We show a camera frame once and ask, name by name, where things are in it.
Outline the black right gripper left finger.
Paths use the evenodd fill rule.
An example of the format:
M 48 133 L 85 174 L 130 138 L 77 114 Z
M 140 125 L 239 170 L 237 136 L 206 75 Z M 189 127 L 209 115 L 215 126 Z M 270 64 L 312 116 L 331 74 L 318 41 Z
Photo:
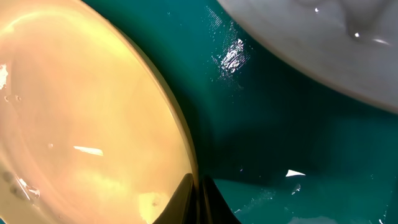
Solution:
M 164 211 L 153 224 L 196 224 L 197 193 L 193 174 L 185 174 Z

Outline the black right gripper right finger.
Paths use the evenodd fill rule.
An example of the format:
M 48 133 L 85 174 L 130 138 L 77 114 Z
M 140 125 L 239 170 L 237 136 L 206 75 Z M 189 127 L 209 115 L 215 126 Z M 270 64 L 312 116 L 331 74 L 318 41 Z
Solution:
M 200 223 L 241 224 L 229 209 L 214 180 L 206 176 L 200 182 Z

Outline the yellow plate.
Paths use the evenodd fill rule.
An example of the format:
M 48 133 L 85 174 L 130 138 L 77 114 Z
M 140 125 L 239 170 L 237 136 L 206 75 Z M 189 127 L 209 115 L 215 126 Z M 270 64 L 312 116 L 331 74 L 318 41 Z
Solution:
M 154 223 L 198 177 L 145 53 L 82 1 L 1 2 L 1 222 Z

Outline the light blue plate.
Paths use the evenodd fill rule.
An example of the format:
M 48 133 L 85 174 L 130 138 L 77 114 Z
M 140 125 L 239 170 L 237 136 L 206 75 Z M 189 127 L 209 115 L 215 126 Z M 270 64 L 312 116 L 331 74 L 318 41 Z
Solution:
M 257 42 L 306 76 L 397 112 L 397 0 L 219 0 Z

